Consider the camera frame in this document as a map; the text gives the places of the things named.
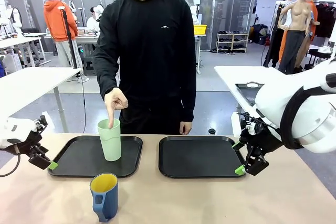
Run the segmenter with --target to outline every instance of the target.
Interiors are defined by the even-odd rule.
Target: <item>green cup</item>
[[[116,161],[121,157],[120,121],[114,119],[113,128],[109,128],[109,120],[98,123],[98,133],[104,156],[107,161]]]

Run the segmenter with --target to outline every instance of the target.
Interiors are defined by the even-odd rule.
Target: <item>yellow bin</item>
[[[206,25],[194,25],[195,35],[204,35]]]

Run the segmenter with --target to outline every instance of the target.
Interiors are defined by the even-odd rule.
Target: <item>black tray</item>
[[[138,169],[142,140],[121,136],[121,158],[106,161],[99,136],[79,136],[71,139],[55,157],[58,164],[53,176],[93,178],[101,173],[113,173],[118,178],[131,176]]]
[[[256,87],[249,87],[249,84],[255,84]],[[245,100],[251,105],[256,104],[256,96],[259,90],[263,87],[263,84],[257,82],[249,82],[245,84],[236,84],[238,90],[241,92]]]
[[[171,136],[159,143],[159,170],[170,178],[239,178],[244,163],[224,136]]]

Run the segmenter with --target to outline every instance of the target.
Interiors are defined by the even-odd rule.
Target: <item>mug handle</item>
[[[96,203],[96,197],[97,196],[102,196],[103,197],[100,204]],[[106,194],[97,194],[97,193],[93,192],[93,211],[98,215],[99,222],[107,222],[108,221],[108,219],[105,217],[105,215],[103,213],[105,196],[106,196]]]

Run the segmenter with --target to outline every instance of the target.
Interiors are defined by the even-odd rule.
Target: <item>cup rim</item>
[[[104,121],[109,121],[109,119],[101,120],[101,121],[97,124],[98,129],[103,130],[103,131],[109,131],[109,130],[113,130],[113,129],[115,129],[115,128],[118,128],[118,127],[120,126],[120,121],[119,121],[118,119],[115,118],[115,119],[113,120],[113,127],[112,127],[111,129],[109,129],[109,128],[101,128],[101,127],[99,127],[99,124],[102,123],[102,122],[104,122]]]
[[[90,190],[92,190],[92,188],[91,188],[91,184],[92,184],[92,182],[93,182],[97,177],[99,177],[100,175],[103,175],[103,174],[110,174],[110,175],[113,175],[113,176],[117,179],[116,184],[115,184],[110,190],[108,190],[108,191],[112,191],[113,189],[115,189],[115,187],[118,185],[118,177],[116,176],[116,174],[114,174],[114,173],[101,173],[101,174],[98,174],[96,177],[94,177],[94,178],[91,180],[91,182],[90,182]]]

